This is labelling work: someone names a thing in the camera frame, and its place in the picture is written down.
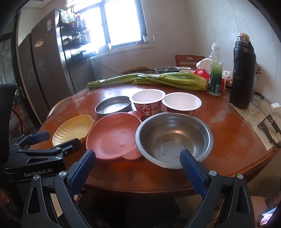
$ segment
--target water bottle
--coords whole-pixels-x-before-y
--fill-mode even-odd
[[[211,53],[210,59],[210,78],[208,83],[208,92],[211,95],[219,96],[221,94],[221,78],[223,73],[223,64],[221,62],[220,51],[221,48],[213,43],[213,52]]]
[[[234,48],[233,80],[229,102],[247,109],[254,87],[256,55],[246,33],[239,33]]]

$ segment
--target yellow shell-shaped dish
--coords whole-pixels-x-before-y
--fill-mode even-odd
[[[63,123],[53,136],[53,145],[59,145],[70,139],[78,138],[85,140],[94,120],[89,115],[76,116]]]

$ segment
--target red and white paper cup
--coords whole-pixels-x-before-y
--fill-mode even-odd
[[[135,93],[130,97],[130,101],[144,118],[148,118],[161,112],[161,100],[165,96],[166,94],[161,90],[148,89]]]
[[[168,112],[194,115],[202,102],[193,94],[188,93],[170,93],[162,100]]]

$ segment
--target round metal container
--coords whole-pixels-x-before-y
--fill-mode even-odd
[[[136,145],[152,163],[181,169],[180,152],[188,149],[197,161],[204,161],[213,147],[210,128],[199,118],[164,112],[149,117],[138,127]]]
[[[179,72],[179,70],[180,70],[180,68],[178,68],[178,67],[157,67],[157,68],[155,68],[155,71],[157,74]]]
[[[127,96],[108,98],[100,102],[95,108],[96,113],[102,117],[116,112],[129,112],[131,110],[131,101]]]

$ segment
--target wooden chair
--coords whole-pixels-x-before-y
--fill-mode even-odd
[[[190,67],[192,69],[196,68],[196,63],[198,63],[202,59],[205,59],[205,57],[197,56],[197,55],[176,55],[175,56],[177,67]]]
[[[151,69],[149,67],[134,67],[125,71],[122,71],[122,74],[128,74],[128,73],[142,73],[145,71],[152,71],[152,73],[154,74],[154,69]]]

